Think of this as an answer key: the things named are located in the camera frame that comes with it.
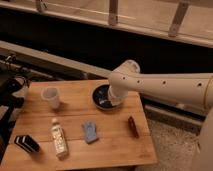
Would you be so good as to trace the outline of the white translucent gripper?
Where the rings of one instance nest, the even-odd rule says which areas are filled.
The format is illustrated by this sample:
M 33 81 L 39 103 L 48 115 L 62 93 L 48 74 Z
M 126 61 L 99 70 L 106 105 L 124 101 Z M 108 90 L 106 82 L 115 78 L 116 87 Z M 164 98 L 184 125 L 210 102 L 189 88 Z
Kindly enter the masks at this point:
M 120 105 L 127 97 L 127 95 L 128 95 L 127 90 L 118 87 L 110 86 L 108 89 L 108 99 L 113 106 Z

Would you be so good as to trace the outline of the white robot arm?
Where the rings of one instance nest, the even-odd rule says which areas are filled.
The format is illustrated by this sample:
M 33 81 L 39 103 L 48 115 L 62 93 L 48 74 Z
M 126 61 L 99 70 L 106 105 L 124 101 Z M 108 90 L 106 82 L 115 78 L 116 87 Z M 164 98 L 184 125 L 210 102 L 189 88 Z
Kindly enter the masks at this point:
M 205 111 L 190 171 L 213 171 L 213 73 L 141 74 L 137 62 L 126 60 L 110 72 L 108 81 L 113 106 L 136 91 Z

